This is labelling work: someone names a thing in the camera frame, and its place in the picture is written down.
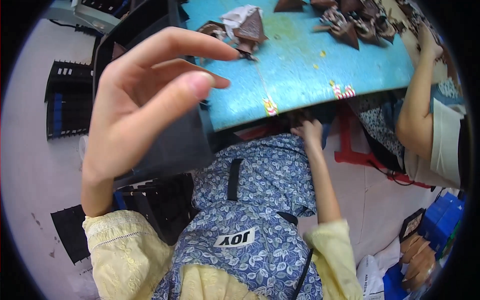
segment black rack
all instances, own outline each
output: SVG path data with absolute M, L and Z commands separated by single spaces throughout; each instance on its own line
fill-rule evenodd
M 72 263 L 75 264 L 90 256 L 87 238 L 82 227 L 82 223 L 85 221 L 82 206 L 77 205 L 50 215 L 59 235 L 58 242 L 62 242 Z
M 45 90 L 47 140 L 88 133 L 92 116 L 93 68 L 54 61 Z
M 192 176 L 184 173 L 167 180 L 155 179 L 136 189 L 123 187 L 114 192 L 113 206 L 142 214 L 158 237 L 172 246 L 198 213 L 192 207 L 192 194 Z
M 81 4 L 121 18 L 130 9 L 130 0 L 82 0 Z

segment hand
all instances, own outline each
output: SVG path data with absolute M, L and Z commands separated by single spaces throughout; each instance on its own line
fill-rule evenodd
M 230 81 L 178 59 L 193 55 L 234 60 L 238 51 L 205 34 L 166 28 L 149 37 L 102 73 L 90 124 L 83 181 L 113 179 L 135 166 L 156 137 Z
M 440 57 L 444 51 L 443 48 L 437 44 L 432 32 L 424 22 L 421 22 L 419 28 L 419 44 L 421 49 L 420 54 L 428 55 L 433 59 Z
M 322 150 L 322 133 L 323 126 L 319 120 L 303 121 L 303 126 L 292 128 L 292 134 L 301 136 L 304 141 L 305 152 L 310 150 Z

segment yellow lace sleeve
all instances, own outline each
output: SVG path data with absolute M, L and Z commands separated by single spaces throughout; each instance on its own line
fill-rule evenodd
M 324 299 L 363 299 L 347 221 L 322 223 L 307 231 L 303 239 L 313 248 L 312 261 L 322 280 Z
M 139 213 L 86 217 L 83 228 L 102 299 L 150 299 L 171 265 L 172 249 Z

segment yellow blouse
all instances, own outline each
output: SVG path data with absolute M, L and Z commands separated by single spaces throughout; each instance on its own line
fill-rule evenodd
M 115 211 L 86 217 L 83 223 L 93 277 L 102 299 L 151 299 L 171 266 L 173 248 L 159 238 L 139 213 Z M 324 299 L 362 299 L 346 220 L 320 224 L 305 233 L 322 280 Z M 223 270 L 186 264 L 181 269 L 181 299 L 263 300 Z

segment floral fabric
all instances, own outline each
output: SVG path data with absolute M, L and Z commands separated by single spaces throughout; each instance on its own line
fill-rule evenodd
M 315 193 L 303 140 L 280 134 L 230 146 L 216 160 L 197 172 L 192 204 L 204 210 L 228 200 L 230 165 L 243 158 L 237 188 L 238 201 L 262 204 L 297 217 L 316 214 Z
M 232 248 L 214 244 L 220 235 L 255 228 L 253 243 Z M 203 264 L 225 270 L 249 290 L 270 299 L 290 299 L 306 263 L 309 248 L 297 228 L 276 210 L 229 200 L 210 204 L 187 226 L 176 244 L 171 270 L 152 299 L 180 297 L 180 268 Z M 310 262 L 297 299 L 322 299 L 322 283 Z

